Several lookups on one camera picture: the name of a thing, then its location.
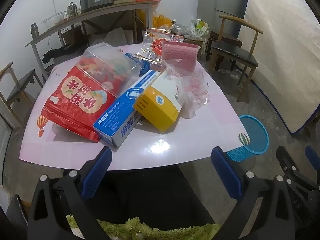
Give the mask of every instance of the blue and white box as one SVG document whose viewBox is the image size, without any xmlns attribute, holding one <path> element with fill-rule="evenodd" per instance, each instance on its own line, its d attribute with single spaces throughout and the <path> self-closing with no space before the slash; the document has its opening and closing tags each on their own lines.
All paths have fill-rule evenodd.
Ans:
<svg viewBox="0 0 320 240">
<path fill-rule="evenodd" d="M 145 73 L 100 116 L 93 128 L 113 146 L 120 147 L 141 118 L 132 107 L 135 100 L 159 75 L 160 72 L 154 70 Z"/>
</svg>

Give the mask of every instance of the refrigerator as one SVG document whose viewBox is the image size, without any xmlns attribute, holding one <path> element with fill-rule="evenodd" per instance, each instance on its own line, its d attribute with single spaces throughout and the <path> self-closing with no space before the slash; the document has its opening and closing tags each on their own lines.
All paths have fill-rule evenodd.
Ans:
<svg viewBox="0 0 320 240">
<path fill-rule="evenodd" d="M 197 18 L 207 22 L 212 30 L 219 32 L 219 15 L 231 15 L 243 18 L 248 0 L 198 0 Z M 238 37 L 241 25 L 225 21 L 223 32 Z"/>
</svg>

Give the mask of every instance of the logo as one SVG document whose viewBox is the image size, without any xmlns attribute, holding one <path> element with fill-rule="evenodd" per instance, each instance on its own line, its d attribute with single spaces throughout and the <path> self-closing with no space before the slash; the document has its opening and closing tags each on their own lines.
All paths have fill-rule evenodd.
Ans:
<svg viewBox="0 0 320 240">
<path fill-rule="evenodd" d="M 127 91 L 127 97 L 136 100 L 137 97 L 143 92 L 143 88 L 130 88 Z"/>
<path fill-rule="evenodd" d="M 164 99 L 162 96 L 156 96 L 156 102 L 159 104 L 159 105 L 163 105 L 164 103 Z"/>
</svg>

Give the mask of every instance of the yellow and white box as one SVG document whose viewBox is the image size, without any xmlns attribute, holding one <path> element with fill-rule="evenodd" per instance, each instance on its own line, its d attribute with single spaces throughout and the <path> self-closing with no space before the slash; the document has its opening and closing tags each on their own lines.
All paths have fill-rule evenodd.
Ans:
<svg viewBox="0 0 320 240">
<path fill-rule="evenodd" d="M 183 103 L 181 79 L 166 68 L 137 98 L 133 108 L 165 132 L 177 120 Z"/>
</svg>

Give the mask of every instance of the green fuzzy rug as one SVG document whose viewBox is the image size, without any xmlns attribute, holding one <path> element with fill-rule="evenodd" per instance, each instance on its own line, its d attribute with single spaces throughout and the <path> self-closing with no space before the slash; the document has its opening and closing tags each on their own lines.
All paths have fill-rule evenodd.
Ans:
<svg viewBox="0 0 320 240">
<path fill-rule="evenodd" d="M 71 228 L 78 228 L 73 216 L 67 216 L 67 219 Z M 220 228 L 217 224 L 206 224 L 201 227 L 161 231 L 140 223 L 137 217 L 120 225 L 100 220 L 98 222 L 110 237 L 119 240 L 211 240 Z"/>
</svg>

